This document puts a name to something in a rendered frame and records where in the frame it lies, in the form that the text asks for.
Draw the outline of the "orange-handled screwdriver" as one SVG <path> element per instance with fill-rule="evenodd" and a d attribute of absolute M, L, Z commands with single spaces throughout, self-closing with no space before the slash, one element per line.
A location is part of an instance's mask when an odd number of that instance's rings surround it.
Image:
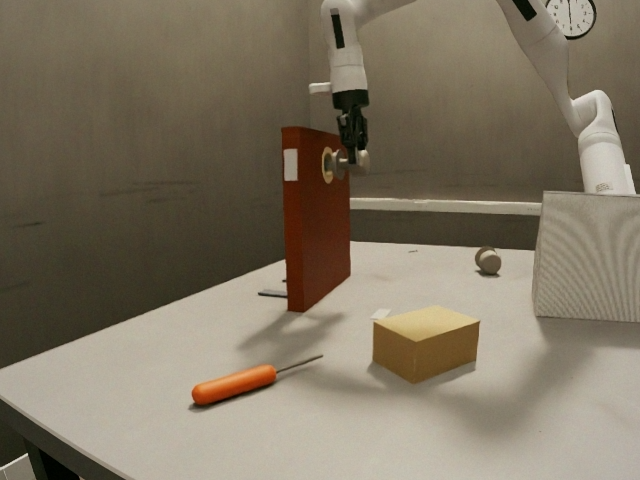
<path fill-rule="evenodd" d="M 264 364 L 225 377 L 200 383 L 194 386 L 191 396 L 195 403 L 199 405 L 207 405 L 271 384 L 275 381 L 277 373 L 320 359 L 323 356 L 323 354 L 318 354 L 277 369 L 271 365 Z"/>

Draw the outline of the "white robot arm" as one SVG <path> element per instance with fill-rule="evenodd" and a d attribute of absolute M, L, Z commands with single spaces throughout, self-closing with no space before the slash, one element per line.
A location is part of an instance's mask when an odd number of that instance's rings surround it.
<path fill-rule="evenodd" d="M 324 0 L 320 19 L 328 47 L 330 82 L 310 84 L 310 94 L 331 96 L 331 92 L 368 90 L 356 30 L 376 17 L 414 1 Z M 570 98 L 568 42 L 541 0 L 496 2 L 517 43 L 546 83 L 569 128 L 578 138 L 584 192 L 636 194 L 612 104 L 601 90 L 576 100 Z"/>

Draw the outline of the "cream door knob with square spindle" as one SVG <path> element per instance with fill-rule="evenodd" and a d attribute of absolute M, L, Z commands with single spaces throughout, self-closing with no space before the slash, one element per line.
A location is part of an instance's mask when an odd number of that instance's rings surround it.
<path fill-rule="evenodd" d="M 359 166 L 349 167 L 343 151 L 338 149 L 337 152 L 333 153 L 331 163 L 324 163 L 324 167 L 332 167 L 334 177 L 337 177 L 339 180 L 343 179 L 345 170 L 349 170 L 353 178 L 366 178 L 370 173 L 369 154 L 365 150 L 358 150 L 358 156 Z"/>

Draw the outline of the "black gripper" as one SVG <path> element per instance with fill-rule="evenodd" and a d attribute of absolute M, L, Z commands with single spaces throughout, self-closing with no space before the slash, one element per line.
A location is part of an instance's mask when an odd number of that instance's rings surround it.
<path fill-rule="evenodd" d="M 362 107 L 369 105 L 368 90 L 355 89 L 335 92 L 332 93 L 332 100 L 334 109 L 342 110 L 342 116 L 337 116 L 337 122 L 341 145 L 345 145 L 344 147 L 347 148 L 348 166 L 358 167 L 358 150 L 366 151 L 365 146 L 369 141 L 367 117 L 362 116 L 361 112 Z M 358 138 L 359 136 L 361 138 Z"/>

